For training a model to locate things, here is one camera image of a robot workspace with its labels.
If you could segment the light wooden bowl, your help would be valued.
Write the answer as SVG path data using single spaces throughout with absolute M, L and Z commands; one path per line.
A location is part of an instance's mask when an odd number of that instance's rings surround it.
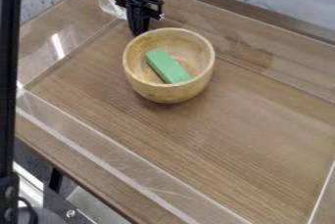
M 194 78 L 167 84 L 147 63 L 145 54 L 163 48 L 190 72 Z M 216 53 L 212 43 L 198 32 L 163 27 L 137 36 L 128 44 L 123 64 L 133 89 L 149 101 L 176 104 L 194 98 L 206 88 L 212 77 Z

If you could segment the green rectangular block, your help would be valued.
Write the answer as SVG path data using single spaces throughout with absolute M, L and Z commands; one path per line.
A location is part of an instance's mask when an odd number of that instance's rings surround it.
M 149 66 L 153 68 L 160 78 L 168 83 L 182 83 L 194 78 L 190 72 L 179 64 L 167 50 L 156 48 L 145 54 Z

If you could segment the clear acrylic tray walls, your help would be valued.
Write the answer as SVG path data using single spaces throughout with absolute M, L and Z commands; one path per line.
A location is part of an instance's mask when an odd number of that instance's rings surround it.
M 335 32 L 164 2 L 215 46 L 206 90 L 147 100 L 127 22 L 108 0 L 64 0 L 22 27 L 18 137 L 133 224 L 335 224 Z

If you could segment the black table leg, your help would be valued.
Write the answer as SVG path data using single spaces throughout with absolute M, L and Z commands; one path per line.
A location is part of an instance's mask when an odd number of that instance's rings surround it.
M 49 188 L 56 193 L 60 193 L 62 189 L 62 183 L 64 183 L 64 173 L 57 168 L 53 168 L 52 177 L 49 181 Z

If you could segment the black vertical frame post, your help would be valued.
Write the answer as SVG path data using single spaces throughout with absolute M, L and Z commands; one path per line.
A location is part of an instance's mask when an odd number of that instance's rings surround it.
M 18 224 L 19 175 L 14 171 L 22 0 L 0 0 L 0 224 Z

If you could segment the grey metal base plate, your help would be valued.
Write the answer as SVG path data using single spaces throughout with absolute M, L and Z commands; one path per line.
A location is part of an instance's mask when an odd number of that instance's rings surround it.
M 49 187 L 44 190 L 42 224 L 97 224 Z

